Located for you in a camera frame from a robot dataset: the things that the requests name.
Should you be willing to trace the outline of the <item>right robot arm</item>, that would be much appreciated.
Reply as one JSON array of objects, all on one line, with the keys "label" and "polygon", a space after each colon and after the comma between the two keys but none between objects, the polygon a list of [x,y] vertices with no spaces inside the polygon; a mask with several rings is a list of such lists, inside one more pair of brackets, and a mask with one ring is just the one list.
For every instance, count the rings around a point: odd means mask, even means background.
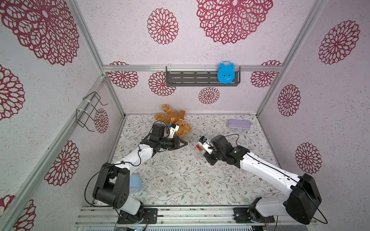
[{"label": "right robot arm", "polygon": [[257,197],[246,210],[247,221],[259,223],[273,216],[289,216],[308,225],[319,211],[322,199],[312,176],[299,176],[276,167],[241,145],[233,146],[223,135],[211,140],[202,136],[198,144],[205,150],[204,157],[210,165],[217,161],[226,162],[255,174],[282,192],[276,198]]}]

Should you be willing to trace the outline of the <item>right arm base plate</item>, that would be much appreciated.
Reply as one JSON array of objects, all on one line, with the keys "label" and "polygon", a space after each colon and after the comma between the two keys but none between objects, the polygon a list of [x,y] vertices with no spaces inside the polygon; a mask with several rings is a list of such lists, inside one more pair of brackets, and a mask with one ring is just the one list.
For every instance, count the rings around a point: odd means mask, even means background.
[{"label": "right arm base plate", "polygon": [[236,223],[275,223],[273,216],[263,217],[256,209],[233,208]]}]

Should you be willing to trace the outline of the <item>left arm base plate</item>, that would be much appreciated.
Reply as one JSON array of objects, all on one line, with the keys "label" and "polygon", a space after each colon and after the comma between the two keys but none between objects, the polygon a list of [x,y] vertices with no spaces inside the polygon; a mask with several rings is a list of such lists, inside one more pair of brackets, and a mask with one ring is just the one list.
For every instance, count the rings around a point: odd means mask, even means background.
[{"label": "left arm base plate", "polygon": [[156,224],[157,218],[156,208],[140,208],[135,215],[119,210],[118,224]]}]

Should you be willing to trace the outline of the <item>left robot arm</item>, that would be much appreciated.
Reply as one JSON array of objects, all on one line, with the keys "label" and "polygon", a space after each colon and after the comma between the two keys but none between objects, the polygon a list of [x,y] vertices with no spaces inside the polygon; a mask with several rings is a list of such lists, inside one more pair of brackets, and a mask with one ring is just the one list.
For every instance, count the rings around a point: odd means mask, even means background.
[{"label": "left robot arm", "polygon": [[149,133],[130,154],[120,161],[103,164],[95,173],[97,180],[92,191],[93,199],[114,208],[119,216],[118,221],[139,223],[145,220],[149,223],[144,204],[130,195],[130,179],[155,154],[188,146],[188,142],[176,135],[178,130],[178,125],[154,122]]}]

